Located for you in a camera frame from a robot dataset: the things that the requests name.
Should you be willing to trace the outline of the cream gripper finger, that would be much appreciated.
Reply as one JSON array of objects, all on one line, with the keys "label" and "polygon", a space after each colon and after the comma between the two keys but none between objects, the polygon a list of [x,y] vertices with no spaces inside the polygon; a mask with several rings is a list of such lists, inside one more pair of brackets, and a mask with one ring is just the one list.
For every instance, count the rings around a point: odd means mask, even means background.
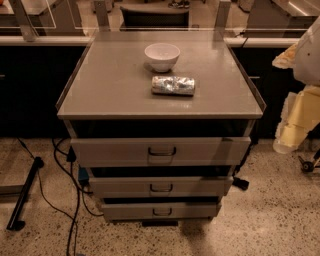
[{"label": "cream gripper finger", "polygon": [[297,150],[308,133],[320,123],[320,87],[308,85],[299,93],[290,92],[280,117],[273,149],[288,154]]},{"label": "cream gripper finger", "polygon": [[296,48],[297,43],[291,45],[280,55],[275,57],[275,59],[272,61],[272,65],[280,69],[293,68],[295,65]]}]

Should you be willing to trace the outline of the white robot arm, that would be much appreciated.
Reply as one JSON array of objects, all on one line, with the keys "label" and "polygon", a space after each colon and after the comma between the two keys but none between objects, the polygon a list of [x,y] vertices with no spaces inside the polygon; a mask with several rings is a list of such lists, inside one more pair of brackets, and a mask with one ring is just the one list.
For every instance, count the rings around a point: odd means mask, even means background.
[{"label": "white robot arm", "polygon": [[276,129],[273,149],[287,154],[297,150],[320,123],[320,17],[272,65],[291,68],[294,78],[305,85],[300,92],[288,94]]}]

